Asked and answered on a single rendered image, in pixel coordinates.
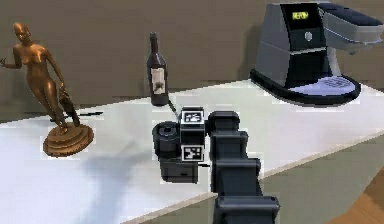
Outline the thin black spatula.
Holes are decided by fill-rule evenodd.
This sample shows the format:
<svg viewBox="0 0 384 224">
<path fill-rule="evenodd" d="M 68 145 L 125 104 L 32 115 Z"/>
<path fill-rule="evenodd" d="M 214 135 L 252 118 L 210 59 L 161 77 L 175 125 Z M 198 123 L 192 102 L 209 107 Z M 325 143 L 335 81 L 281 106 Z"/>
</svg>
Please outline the thin black spatula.
<svg viewBox="0 0 384 224">
<path fill-rule="evenodd" d="M 96 112 L 89 112 L 89 113 L 80 113 L 80 114 L 77 114 L 77 116 L 79 117 L 84 117 L 84 116 L 98 116 L 98 115 L 101 115 L 103 114 L 104 112 L 103 111 L 96 111 Z"/>
</svg>

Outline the dark wine bottle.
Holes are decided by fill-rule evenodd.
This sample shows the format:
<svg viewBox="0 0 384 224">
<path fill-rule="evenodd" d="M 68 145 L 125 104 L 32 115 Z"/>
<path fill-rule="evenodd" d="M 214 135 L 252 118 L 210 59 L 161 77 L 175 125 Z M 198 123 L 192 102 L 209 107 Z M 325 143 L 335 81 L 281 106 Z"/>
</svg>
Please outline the dark wine bottle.
<svg viewBox="0 0 384 224">
<path fill-rule="evenodd" d="M 167 64 L 159 52 L 158 38 L 155 32 L 149 35 L 151 52 L 147 59 L 147 77 L 153 106 L 168 104 L 168 71 Z"/>
</svg>

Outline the grey black coffee machine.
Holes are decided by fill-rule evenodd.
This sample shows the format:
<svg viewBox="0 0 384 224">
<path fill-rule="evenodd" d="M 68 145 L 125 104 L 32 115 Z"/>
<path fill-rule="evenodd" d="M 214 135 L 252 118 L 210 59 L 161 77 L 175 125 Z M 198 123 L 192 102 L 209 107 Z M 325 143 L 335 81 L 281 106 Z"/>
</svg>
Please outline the grey black coffee machine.
<svg viewBox="0 0 384 224">
<path fill-rule="evenodd" d="M 368 49 L 383 33 L 380 20 L 329 1 L 268 4 L 250 79 L 287 101 L 348 103 L 361 85 L 341 73 L 336 52 Z"/>
</svg>

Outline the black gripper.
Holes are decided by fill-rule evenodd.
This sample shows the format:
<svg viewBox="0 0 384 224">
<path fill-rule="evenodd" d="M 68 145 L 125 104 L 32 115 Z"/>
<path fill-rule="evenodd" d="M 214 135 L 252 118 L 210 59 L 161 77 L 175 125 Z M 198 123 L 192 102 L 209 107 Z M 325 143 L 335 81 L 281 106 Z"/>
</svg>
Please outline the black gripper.
<svg viewBox="0 0 384 224">
<path fill-rule="evenodd" d="M 179 118 L 179 113 L 170 99 L 168 106 L 176 118 Z M 170 183 L 196 184 L 198 182 L 198 163 L 182 160 L 179 124 L 173 121 L 160 122 L 153 127 L 152 137 L 162 179 Z"/>
</svg>

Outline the bronze figure statue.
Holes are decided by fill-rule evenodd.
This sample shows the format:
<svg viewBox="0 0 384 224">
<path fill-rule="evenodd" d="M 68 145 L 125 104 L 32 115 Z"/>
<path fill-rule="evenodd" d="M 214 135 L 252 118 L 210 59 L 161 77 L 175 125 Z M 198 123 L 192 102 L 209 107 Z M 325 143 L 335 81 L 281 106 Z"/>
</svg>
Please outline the bronze figure statue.
<svg viewBox="0 0 384 224">
<path fill-rule="evenodd" d="M 2 58 L 0 66 L 7 69 L 27 67 L 30 91 L 56 124 L 43 142 L 43 151 L 51 157 L 68 157 L 84 150 L 93 141 L 93 130 L 80 122 L 51 52 L 30 38 L 25 24 L 15 22 L 13 30 L 19 40 L 13 47 L 14 62 L 7 63 Z"/>
</svg>

